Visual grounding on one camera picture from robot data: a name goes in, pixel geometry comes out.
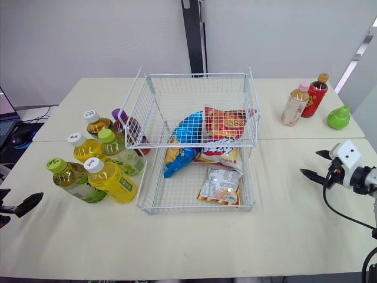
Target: red bottle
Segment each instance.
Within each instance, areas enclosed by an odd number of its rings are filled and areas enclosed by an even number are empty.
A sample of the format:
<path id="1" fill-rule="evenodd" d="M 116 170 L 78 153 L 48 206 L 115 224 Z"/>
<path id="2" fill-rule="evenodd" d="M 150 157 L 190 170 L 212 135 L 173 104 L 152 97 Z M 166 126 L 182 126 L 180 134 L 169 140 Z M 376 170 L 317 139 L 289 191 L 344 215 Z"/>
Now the red bottle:
<path id="1" fill-rule="evenodd" d="M 120 121 L 118 119 L 119 111 L 120 111 L 120 108 L 113 110 L 113 112 L 111 113 L 113 115 L 113 118 L 115 119 L 115 123 L 113 125 L 113 131 L 117 135 L 124 137 L 125 131 L 124 131 L 123 125 L 120 123 Z M 126 124 L 126 122 L 128 120 L 127 114 L 124 111 L 122 111 L 122 113 L 120 114 L 120 117 L 121 117 L 122 121 L 124 122 L 124 124 Z M 141 127 L 140 127 L 139 123 L 137 122 L 137 120 L 133 117 L 130 117 L 129 127 L 130 127 L 130 132 L 132 134 L 132 137 L 130 137 L 130 136 L 127 137 L 127 143 L 133 144 L 133 140 L 137 139 L 137 137 L 140 133 Z M 143 136 L 141 143 L 148 143 L 148 140 L 145 136 Z M 147 155 L 151 151 L 151 149 L 140 149 L 140 150 L 144 153 L 144 155 Z M 135 151 L 136 151 L 137 155 L 142 156 L 139 149 L 135 149 Z"/>
<path id="2" fill-rule="evenodd" d="M 301 114 L 302 117 L 312 117 L 317 111 L 322 98 L 325 96 L 325 93 L 328 90 L 328 86 L 326 84 L 328 79 L 329 74 L 321 73 L 318 77 L 318 80 L 310 84 L 309 90 L 307 91 L 309 93 L 309 102 L 307 103 L 303 113 Z"/>

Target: desk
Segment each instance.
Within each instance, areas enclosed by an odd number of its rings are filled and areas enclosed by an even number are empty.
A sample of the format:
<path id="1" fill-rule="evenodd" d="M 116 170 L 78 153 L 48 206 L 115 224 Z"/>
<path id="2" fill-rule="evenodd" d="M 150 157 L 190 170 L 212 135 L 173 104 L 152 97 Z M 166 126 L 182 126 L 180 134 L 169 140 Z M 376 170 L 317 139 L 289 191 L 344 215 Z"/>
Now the desk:
<path id="1" fill-rule="evenodd" d="M 340 98 L 329 86 L 320 107 L 311 118 L 301 118 L 294 127 L 284 126 L 280 122 L 289 93 L 303 80 L 311 79 L 255 79 L 256 89 L 262 109 L 258 132 L 259 139 L 308 139 L 308 138 L 357 138 L 364 137 L 362 130 L 353 118 L 347 127 L 334 130 L 327 126 L 326 118 L 335 108 L 343 105 Z M 111 118 L 111 111 L 120 108 L 134 79 L 133 78 L 83 78 L 62 101 L 54 114 L 40 131 L 34 141 L 65 141 L 67 137 L 79 131 L 90 137 L 85 131 L 87 122 L 83 118 L 85 110 L 94 109 L 104 117 Z M 132 93 L 126 111 L 134 105 L 141 86 L 138 81 Z"/>
<path id="2" fill-rule="evenodd" d="M 178 215 L 147 215 L 135 201 L 121 205 L 107 197 L 87 204 L 70 196 L 53 185 L 44 166 L 56 155 L 73 160 L 71 145 L 35 142 L 1 188 L 12 188 L 8 205 L 32 193 L 45 195 L 34 210 L 1 229 L 0 276 L 172 279 L 360 271 L 375 247 L 371 231 L 330 211 L 322 188 L 299 172 L 325 174 L 329 162 L 315 151 L 341 141 L 260 140 L 250 161 L 256 184 L 251 212 Z M 377 165 L 365 139 L 353 142 L 363 165 Z M 335 185 L 328 199 L 341 212 L 375 225 L 373 198 Z"/>

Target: yellow drink bottle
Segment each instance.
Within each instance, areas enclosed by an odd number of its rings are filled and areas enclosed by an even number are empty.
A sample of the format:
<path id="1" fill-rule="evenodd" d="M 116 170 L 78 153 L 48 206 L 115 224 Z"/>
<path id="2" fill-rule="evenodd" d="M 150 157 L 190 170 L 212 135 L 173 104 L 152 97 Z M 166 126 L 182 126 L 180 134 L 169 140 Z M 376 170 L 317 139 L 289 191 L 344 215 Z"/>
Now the yellow drink bottle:
<path id="1" fill-rule="evenodd" d="M 66 192 L 88 203 L 99 202 L 106 196 L 102 190 L 97 190 L 88 183 L 88 172 L 83 165 L 71 163 L 54 157 L 47 161 L 46 167 L 53 172 L 55 185 Z"/>
<path id="2" fill-rule="evenodd" d="M 88 122 L 87 131 L 93 136 L 93 138 L 98 138 L 98 133 L 102 129 L 111 129 L 113 123 L 108 118 L 102 118 L 96 111 L 88 110 L 84 113 L 85 121 Z"/>
<path id="3" fill-rule="evenodd" d="M 85 161 L 84 167 L 89 172 L 89 183 L 117 202 L 127 203 L 136 197 L 137 185 L 115 163 L 92 157 Z"/>
<path id="4" fill-rule="evenodd" d="M 84 163 L 91 157 L 98 157 L 103 162 L 107 157 L 102 153 L 101 145 L 94 139 L 88 139 L 80 133 L 72 133 L 68 137 L 68 142 L 74 146 L 73 156 Z"/>
<path id="5" fill-rule="evenodd" d="M 98 133 L 103 142 L 102 152 L 128 175 L 136 175 L 143 171 L 144 163 L 135 150 L 126 149 L 124 138 L 114 134 L 110 129 L 103 129 Z"/>

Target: green tea bottle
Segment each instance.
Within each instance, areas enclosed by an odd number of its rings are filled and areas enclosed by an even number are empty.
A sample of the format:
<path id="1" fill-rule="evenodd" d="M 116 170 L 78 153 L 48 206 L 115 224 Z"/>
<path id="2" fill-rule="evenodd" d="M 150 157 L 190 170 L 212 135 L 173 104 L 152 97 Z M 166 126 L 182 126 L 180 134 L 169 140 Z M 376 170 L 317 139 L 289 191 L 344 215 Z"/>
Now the green tea bottle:
<path id="1" fill-rule="evenodd" d="M 112 162 L 128 175 L 136 175 L 143 171 L 143 160 L 136 154 L 135 150 L 126 149 L 124 138 L 116 135 L 110 129 L 103 129 L 98 133 L 98 137 L 103 142 L 102 152 Z"/>
<path id="2" fill-rule="evenodd" d="M 59 157 L 54 157 L 47 162 L 46 168 L 54 174 L 52 180 L 55 185 L 76 198 L 88 203 L 95 203 L 106 196 L 105 192 L 88 183 L 88 172 L 81 164 L 66 162 Z"/>

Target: laptop keyboard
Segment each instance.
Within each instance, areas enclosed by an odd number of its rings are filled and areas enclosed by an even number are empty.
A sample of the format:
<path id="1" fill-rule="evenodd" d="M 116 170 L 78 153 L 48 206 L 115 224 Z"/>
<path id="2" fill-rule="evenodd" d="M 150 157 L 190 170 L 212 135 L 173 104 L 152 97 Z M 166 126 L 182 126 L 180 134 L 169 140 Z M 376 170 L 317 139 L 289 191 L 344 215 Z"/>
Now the laptop keyboard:
<path id="1" fill-rule="evenodd" d="M 14 121 L 1 121 L 0 123 L 0 136 L 4 136 L 9 133 Z"/>

